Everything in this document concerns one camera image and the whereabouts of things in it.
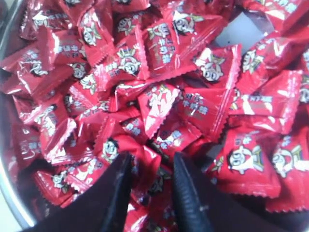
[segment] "pile of candy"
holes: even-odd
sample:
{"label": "pile of candy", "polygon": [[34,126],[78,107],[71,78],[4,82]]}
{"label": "pile of candy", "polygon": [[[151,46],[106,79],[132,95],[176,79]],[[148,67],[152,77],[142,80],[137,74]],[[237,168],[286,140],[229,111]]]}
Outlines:
{"label": "pile of candy", "polygon": [[270,212],[309,209],[309,1],[236,3],[275,28],[243,57],[212,43],[232,0],[28,0],[29,43],[0,62],[16,108],[7,101],[10,171],[45,159],[53,169],[34,182],[65,207],[127,151],[125,231],[174,231],[175,151],[195,158],[226,136],[205,172],[222,191],[264,197]]}

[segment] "bowl rim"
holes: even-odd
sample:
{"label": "bowl rim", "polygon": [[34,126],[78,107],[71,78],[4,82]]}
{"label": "bowl rim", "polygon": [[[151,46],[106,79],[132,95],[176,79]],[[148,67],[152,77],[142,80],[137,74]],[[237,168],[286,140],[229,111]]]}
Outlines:
{"label": "bowl rim", "polygon": [[[20,13],[23,1],[24,0],[15,0],[13,2],[0,31],[0,60],[5,57],[8,38],[14,27],[14,21]],[[3,158],[4,147],[0,145],[0,189],[4,199],[23,230],[33,227],[37,223],[37,220],[22,201],[15,185],[10,181],[10,175]]]}

